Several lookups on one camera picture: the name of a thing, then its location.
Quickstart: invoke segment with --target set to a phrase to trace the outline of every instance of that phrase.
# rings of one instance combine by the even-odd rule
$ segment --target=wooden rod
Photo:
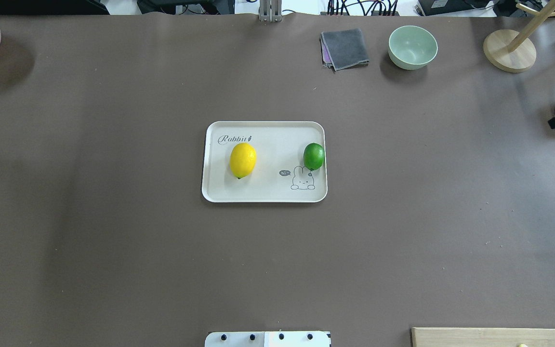
[[[535,9],[532,9],[524,4],[522,4],[521,2],[518,2],[515,7],[517,7],[518,9],[521,9],[522,11],[524,11],[525,13],[530,13],[531,15],[540,15],[541,13]],[[549,17],[554,17],[555,16],[555,12],[549,14]]]
[[[545,7],[541,10],[539,15],[535,16],[530,21],[530,23],[526,25],[526,28],[524,28],[515,37],[515,39],[513,39],[513,41],[509,43],[509,46],[507,46],[507,48],[509,49],[509,52],[515,51],[519,47],[519,45],[522,44],[522,42],[524,42],[524,40],[526,40],[535,31],[535,29],[537,29],[547,19],[547,17],[549,17],[549,15],[554,10],[555,10],[555,0],[550,0],[550,2],[548,2],[548,4],[545,5]]]

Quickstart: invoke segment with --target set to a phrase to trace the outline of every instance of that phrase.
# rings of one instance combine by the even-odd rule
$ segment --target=light green bowl
[[[438,42],[426,29],[399,27],[389,37],[389,57],[395,65],[416,70],[427,65],[438,53]]]

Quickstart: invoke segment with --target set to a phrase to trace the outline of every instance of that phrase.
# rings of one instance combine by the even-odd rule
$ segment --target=cutting board
[[[412,328],[412,347],[555,347],[555,329]]]

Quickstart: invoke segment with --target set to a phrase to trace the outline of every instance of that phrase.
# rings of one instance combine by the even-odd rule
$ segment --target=rabbit illustration
[[[292,186],[291,189],[315,189],[314,176],[312,171],[307,167],[297,166],[292,171]]]

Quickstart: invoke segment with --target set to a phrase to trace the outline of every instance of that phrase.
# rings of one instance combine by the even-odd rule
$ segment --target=metal bracket
[[[213,332],[205,347],[331,347],[331,333],[322,331]]]
[[[258,18],[261,22],[281,22],[282,0],[260,0]]]

